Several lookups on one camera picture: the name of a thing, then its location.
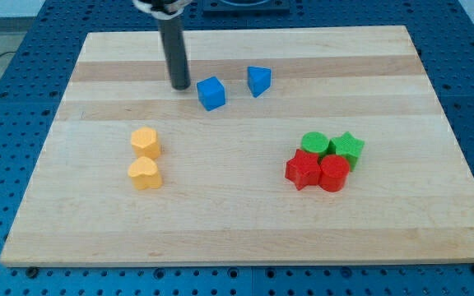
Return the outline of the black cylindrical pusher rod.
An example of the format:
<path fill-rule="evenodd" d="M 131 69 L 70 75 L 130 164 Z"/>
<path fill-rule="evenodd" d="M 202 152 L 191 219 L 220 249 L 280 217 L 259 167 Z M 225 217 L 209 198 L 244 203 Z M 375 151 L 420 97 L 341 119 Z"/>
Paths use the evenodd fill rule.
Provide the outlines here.
<path fill-rule="evenodd" d="M 191 79 L 180 13 L 157 12 L 156 19 L 170 84 L 175 90 L 186 90 L 190 87 Z"/>

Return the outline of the white rod mount collar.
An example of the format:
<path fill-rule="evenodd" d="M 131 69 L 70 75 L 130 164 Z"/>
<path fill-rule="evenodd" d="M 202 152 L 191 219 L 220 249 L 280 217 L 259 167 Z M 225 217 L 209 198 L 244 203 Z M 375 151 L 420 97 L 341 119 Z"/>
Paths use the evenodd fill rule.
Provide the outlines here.
<path fill-rule="evenodd" d="M 192 0 L 132 0 L 135 8 L 156 19 L 173 19 L 180 16 Z"/>

